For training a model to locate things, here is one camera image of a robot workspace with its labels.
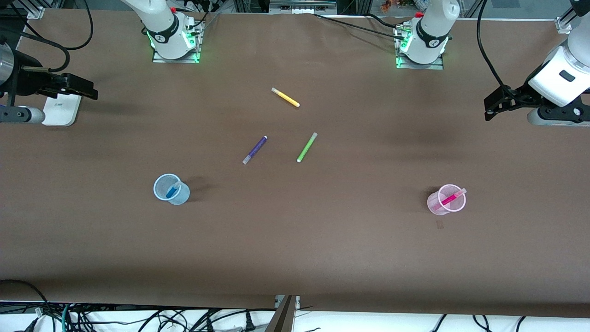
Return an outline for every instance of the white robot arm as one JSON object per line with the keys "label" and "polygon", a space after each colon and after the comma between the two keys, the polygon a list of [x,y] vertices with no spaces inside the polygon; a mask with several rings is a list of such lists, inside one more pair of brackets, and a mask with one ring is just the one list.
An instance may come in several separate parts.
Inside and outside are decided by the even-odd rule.
{"label": "white robot arm", "polygon": [[485,98],[487,121],[507,110],[535,108],[527,116],[534,125],[590,126],[590,106],[581,97],[590,93],[590,0],[571,3],[581,17],[580,25],[523,86],[515,90],[499,87]]}
{"label": "white robot arm", "polygon": [[194,18],[172,12],[166,0],[121,1],[139,15],[153,48],[163,58],[181,58],[196,47]]}
{"label": "white robot arm", "polygon": [[457,0],[432,0],[423,17],[409,22],[411,35],[400,51],[419,64],[434,62],[444,52],[448,33],[460,12]]}

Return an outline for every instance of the purple marker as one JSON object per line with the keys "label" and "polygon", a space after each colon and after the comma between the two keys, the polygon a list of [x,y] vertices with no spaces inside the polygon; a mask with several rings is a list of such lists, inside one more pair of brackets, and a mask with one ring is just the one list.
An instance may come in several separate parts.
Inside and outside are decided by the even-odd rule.
{"label": "purple marker", "polygon": [[258,150],[260,150],[260,148],[264,145],[264,143],[266,143],[267,139],[268,139],[268,137],[262,136],[262,138],[260,139],[260,141],[258,141],[256,146],[254,148],[252,148],[252,151],[250,151],[250,153],[246,156],[246,158],[244,158],[244,161],[242,161],[242,164],[244,164],[244,165],[248,164],[250,159],[252,159],[252,157],[256,154],[256,152],[258,152]]}

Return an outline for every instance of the blue plastic cup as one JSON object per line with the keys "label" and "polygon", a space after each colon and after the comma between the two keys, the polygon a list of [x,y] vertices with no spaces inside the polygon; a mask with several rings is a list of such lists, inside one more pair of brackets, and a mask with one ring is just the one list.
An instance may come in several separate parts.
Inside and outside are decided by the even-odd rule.
{"label": "blue plastic cup", "polygon": [[161,175],[153,184],[153,194],[159,200],[173,205],[186,202],[191,195],[191,189],[174,174]]}

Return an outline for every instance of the plastic cup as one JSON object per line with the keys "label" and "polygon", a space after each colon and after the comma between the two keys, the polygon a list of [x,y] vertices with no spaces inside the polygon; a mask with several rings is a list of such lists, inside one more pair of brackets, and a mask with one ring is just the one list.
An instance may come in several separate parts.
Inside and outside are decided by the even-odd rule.
{"label": "plastic cup", "polygon": [[445,184],[436,193],[428,196],[428,209],[437,216],[444,216],[447,213],[459,212],[465,207],[467,198],[465,194],[455,198],[454,201],[443,206],[443,201],[452,196],[454,193],[460,191],[461,188],[454,184]]}
{"label": "plastic cup", "polygon": [[161,175],[153,184],[153,194],[159,200],[180,205],[188,200],[191,189],[174,174]]}

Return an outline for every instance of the yellow marker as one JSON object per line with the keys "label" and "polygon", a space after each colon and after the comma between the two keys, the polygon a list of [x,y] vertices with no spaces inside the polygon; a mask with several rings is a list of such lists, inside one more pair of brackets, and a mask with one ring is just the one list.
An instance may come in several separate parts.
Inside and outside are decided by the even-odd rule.
{"label": "yellow marker", "polygon": [[299,103],[298,103],[298,102],[296,102],[295,100],[293,100],[291,97],[289,97],[289,96],[285,95],[285,94],[284,94],[284,93],[282,93],[281,91],[279,91],[279,90],[277,90],[277,89],[275,89],[275,88],[272,88],[272,91],[273,91],[274,93],[276,93],[276,94],[277,94],[279,97],[281,97],[281,98],[283,98],[284,100],[286,100],[286,101],[290,102],[290,103],[291,103],[293,106],[295,106],[295,107],[299,107]]}

